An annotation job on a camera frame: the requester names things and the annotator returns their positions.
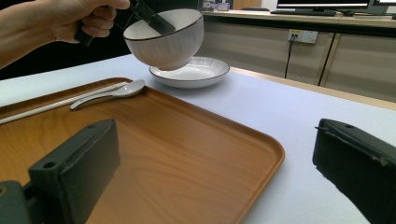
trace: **saucer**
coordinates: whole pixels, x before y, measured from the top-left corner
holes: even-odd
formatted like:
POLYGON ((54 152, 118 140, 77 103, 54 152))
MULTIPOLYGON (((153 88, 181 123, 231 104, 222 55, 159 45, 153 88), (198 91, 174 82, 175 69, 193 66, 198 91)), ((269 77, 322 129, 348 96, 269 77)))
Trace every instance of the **saucer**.
POLYGON ((230 71, 227 63, 206 57, 192 57, 190 62, 174 71, 162 71, 157 67, 150 67, 150 73, 164 85, 194 89, 213 85, 224 79, 230 71))

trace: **spoon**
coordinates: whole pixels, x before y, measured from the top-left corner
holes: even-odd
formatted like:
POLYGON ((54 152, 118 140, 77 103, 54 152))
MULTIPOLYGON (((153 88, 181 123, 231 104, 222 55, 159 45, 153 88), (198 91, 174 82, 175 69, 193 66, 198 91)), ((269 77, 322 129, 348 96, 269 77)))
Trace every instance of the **spoon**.
POLYGON ((113 96, 113 97, 128 97, 138 94, 143 87, 145 87, 145 80, 137 80, 131 83, 126 84, 122 88, 119 88, 115 91, 109 91, 104 93, 95 94, 92 96, 85 97, 81 100, 75 101, 72 105, 70 105, 71 110, 76 110, 79 106, 98 98, 113 96))

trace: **cabinet door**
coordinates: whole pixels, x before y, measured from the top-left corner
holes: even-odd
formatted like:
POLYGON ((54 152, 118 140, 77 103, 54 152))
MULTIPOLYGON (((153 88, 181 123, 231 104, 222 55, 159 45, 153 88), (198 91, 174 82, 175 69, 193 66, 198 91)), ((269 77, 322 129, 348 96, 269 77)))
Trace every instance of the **cabinet door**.
POLYGON ((262 0, 233 0, 233 9, 239 10, 243 7, 261 7, 262 0))
POLYGON ((396 38, 341 35, 322 86, 396 103, 396 38))

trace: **finger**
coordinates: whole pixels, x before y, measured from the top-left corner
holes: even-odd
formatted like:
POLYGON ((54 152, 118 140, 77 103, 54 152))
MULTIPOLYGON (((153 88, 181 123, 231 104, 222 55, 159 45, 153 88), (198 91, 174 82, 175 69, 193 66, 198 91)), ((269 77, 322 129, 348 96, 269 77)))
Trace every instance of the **finger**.
POLYGON ((82 23, 101 30, 109 30, 114 25, 114 21, 107 21, 94 15, 83 18, 82 23))
POLYGON ((126 9, 131 3, 129 0, 83 0, 90 8, 110 6, 115 9, 126 9))
POLYGON ((110 35, 110 30, 107 29, 99 29, 97 27, 83 25, 81 29, 85 34, 95 37, 107 37, 110 35))
POLYGON ((97 7, 92 14, 106 21, 113 21, 117 16, 117 10, 112 7, 97 7))

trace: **human hand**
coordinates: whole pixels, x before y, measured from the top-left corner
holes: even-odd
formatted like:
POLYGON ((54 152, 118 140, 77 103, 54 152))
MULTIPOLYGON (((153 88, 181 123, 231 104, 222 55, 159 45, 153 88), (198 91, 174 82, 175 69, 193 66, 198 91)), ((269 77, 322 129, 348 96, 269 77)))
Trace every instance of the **human hand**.
POLYGON ((54 16, 52 30, 57 41, 77 43, 78 22, 87 35, 106 37, 113 27, 116 9, 129 7, 129 0, 37 0, 54 16))

